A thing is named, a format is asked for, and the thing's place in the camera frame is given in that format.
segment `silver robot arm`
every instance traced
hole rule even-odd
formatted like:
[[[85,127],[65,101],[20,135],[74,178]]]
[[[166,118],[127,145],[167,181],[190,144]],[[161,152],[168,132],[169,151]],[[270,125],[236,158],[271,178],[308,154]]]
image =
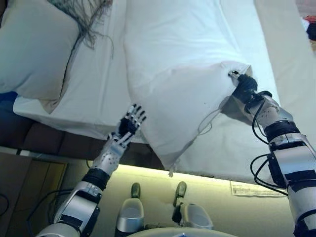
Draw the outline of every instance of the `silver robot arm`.
[[[135,104],[129,109],[116,131],[109,134],[107,143],[87,174],[59,207],[54,224],[42,230],[37,237],[87,237],[92,233],[100,213],[98,203],[106,184],[145,119],[141,106]]]
[[[300,133],[293,117],[263,91],[257,93],[256,81],[248,75],[231,71],[238,80],[233,93],[242,112],[263,127],[270,154],[269,169],[273,181],[287,189],[296,237],[316,236],[316,152]]]

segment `wire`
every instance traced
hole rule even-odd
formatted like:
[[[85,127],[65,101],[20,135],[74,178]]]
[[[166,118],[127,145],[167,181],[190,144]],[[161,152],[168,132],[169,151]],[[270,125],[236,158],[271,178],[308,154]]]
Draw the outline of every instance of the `wire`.
[[[210,128],[209,128],[206,132],[201,133],[203,130],[201,130],[200,127],[201,127],[201,124],[202,124],[210,115],[212,115],[213,113],[218,112],[218,111],[220,111],[220,110],[221,110],[221,109],[216,109],[216,110],[210,112],[210,113],[202,120],[202,122],[199,124],[199,126],[198,126],[198,128],[197,128],[197,132],[199,133],[198,136],[203,136],[203,135],[207,134],[207,133],[212,129],[212,127],[213,127],[212,122],[213,122],[213,120],[215,119],[215,117],[216,117],[218,114],[215,115],[215,116],[211,119],[211,121],[208,123],[208,125],[210,125]]]
[[[259,128],[260,133],[262,134],[262,136],[267,137],[267,136],[264,134],[264,132],[262,131],[261,126],[259,125],[259,123],[258,123],[257,120],[256,120],[256,123],[257,123],[257,126],[258,126],[258,128]]]
[[[255,159],[253,159],[252,162],[250,163],[250,171],[251,171],[252,175],[255,177],[255,179],[259,180],[261,183],[269,185],[271,187],[280,188],[280,186],[278,186],[278,185],[269,184],[269,183],[263,181],[262,179],[258,178],[258,175],[256,176],[255,172],[253,171],[253,164],[254,164],[254,162],[256,160],[258,160],[259,158],[266,157],[267,155],[269,155],[269,154],[264,154],[264,155],[258,156]]]
[[[278,185],[273,185],[273,184],[269,184],[269,183],[267,183],[267,182],[265,182],[265,181],[263,181],[263,180],[261,180],[261,179],[258,178],[258,175],[259,175],[260,171],[261,171],[262,168],[266,165],[266,163],[268,162],[268,159],[266,159],[266,160],[261,164],[261,166],[258,168],[257,172],[254,173],[254,171],[253,171],[253,164],[254,164],[254,162],[255,162],[256,160],[258,160],[259,158],[266,157],[267,155],[268,155],[268,154],[264,154],[264,155],[261,155],[261,156],[256,157],[255,159],[252,160],[252,162],[251,162],[251,164],[250,164],[250,170],[251,170],[251,173],[252,173],[253,176],[254,176],[255,183],[258,184],[258,185],[260,185],[260,186],[262,186],[262,187],[265,187],[265,188],[267,188],[267,189],[270,189],[270,190],[273,190],[273,191],[278,192],[278,193],[280,193],[280,194],[283,194],[283,195],[285,195],[285,196],[288,196],[287,193],[284,193],[284,192],[282,192],[282,191],[280,191],[280,190],[278,190],[278,189],[272,188],[272,187],[281,188],[280,186],[278,186]]]
[[[31,217],[34,215],[34,213],[36,212],[36,210],[38,209],[38,207],[40,206],[40,204],[45,201],[45,199],[51,195],[51,194],[54,194],[54,193],[60,193],[60,192],[66,192],[66,191],[71,191],[72,189],[59,189],[59,190],[54,190],[54,191],[51,191],[49,193],[47,193],[44,197],[42,197],[40,199],[40,201],[35,205],[35,207],[32,209],[31,213],[29,214],[28,218],[26,219],[26,224],[27,224],[27,228],[28,228],[28,233],[31,237],[34,237],[34,234],[32,232],[32,226],[31,226],[31,222],[30,222],[30,219]]]
[[[262,109],[264,103],[265,103],[265,100],[263,100],[263,102],[261,103],[261,105],[260,105],[258,111],[256,112],[255,117],[254,117],[253,120],[252,120],[252,125],[251,125],[251,127],[252,127],[253,134],[255,134],[255,136],[256,136],[260,141],[262,141],[263,143],[265,143],[265,144],[268,145],[269,143],[266,142],[265,140],[263,140],[261,137],[259,137],[258,134],[256,133],[256,130],[255,130],[255,122],[257,121],[258,114],[260,113],[260,111],[261,111],[261,109]]]
[[[267,189],[273,190],[273,191],[275,191],[275,192],[278,192],[278,193],[280,193],[280,194],[283,194],[283,195],[285,195],[285,196],[288,196],[287,193],[282,192],[281,190],[271,188],[271,187],[269,187],[269,186],[267,186],[267,185],[260,184],[260,183],[258,182],[258,174],[260,173],[261,169],[263,168],[263,166],[265,166],[265,164],[266,164],[267,162],[268,162],[268,159],[266,159],[266,160],[262,163],[262,165],[259,167],[259,169],[257,170],[257,172],[256,172],[256,174],[255,174],[255,182],[256,182],[256,184],[261,185],[262,187],[265,187],[265,188],[267,188]]]
[[[90,165],[89,165],[89,161],[88,159],[85,159],[85,164],[88,166],[88,168],[90,169]]]
[[[65,192],[65,193],[60,193],[58,195],[56,195],[52,201],[49,202],[49,205],[48,205],[48,209],[47,209],[47,220],[48,220],[48,224],[51,225],[53,224],[53,218],[54,218],[54,215],[56,213],[56,204],[57,204],[57,199],[63,195],[69,195],[71,192]],[[53,211],[53,214],[51,215],[51,209],[52,209],[52,206],[53,204],[55,203],[55,208],[54,208],[54,211]]]
[[[10,206],[10,201],[8,199],[8,197],[4,194],[0,194],[0,197],[3,197],[6,201],[6,207],[5,207],[5,210],[0,214],[0,216],[3,216],[9,209],[9,206]]]

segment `bed sheet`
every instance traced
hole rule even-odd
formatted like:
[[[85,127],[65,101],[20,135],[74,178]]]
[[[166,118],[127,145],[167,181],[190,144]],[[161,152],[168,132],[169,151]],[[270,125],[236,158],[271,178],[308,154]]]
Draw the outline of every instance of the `bed sheet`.
[[[221,0],[223,13],[243,56],[252,67],[252,75],[258,81],[258,90],[270,91],[273,98],[279,101],[254,1],[235,2]],[[178,172],[253,182],[249,165],[256,156],[268,151],[268,146],[253,135],[249,124],[220,113],[213,120],[211,130],[197,137],[174,169]],[[262,171],[262,177],[269,177],[267,170]]]
[[[130,105],[126,82],[123,36],[126,1],[113,2],[93,28],[95,49],[80,44],[70,68],[68,89],[48,114],[38,100],[18,97],[13,110],[56,129],[105,139]]]

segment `white pillow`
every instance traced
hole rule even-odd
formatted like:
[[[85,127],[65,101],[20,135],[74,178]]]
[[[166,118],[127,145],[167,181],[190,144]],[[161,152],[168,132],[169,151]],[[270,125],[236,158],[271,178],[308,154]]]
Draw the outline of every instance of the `white pillow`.
[[[0,28],[0,93],[57,100],[79,34],[75,20],[45,0],[11,0]]]
[[[170,168],[233,92],[229,70],[248,65],[218,0],[131,0],[125,29],[131,99],[147,111],[143,133]]]

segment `red object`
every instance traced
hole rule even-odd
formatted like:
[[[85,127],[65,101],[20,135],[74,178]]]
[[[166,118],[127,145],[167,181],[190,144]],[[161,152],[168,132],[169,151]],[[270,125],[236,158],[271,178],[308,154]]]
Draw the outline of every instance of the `red object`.
[[[307,16],[307,17],[304,17],[304,19],[309,21],[310,23],[316,22],[316,16]]]

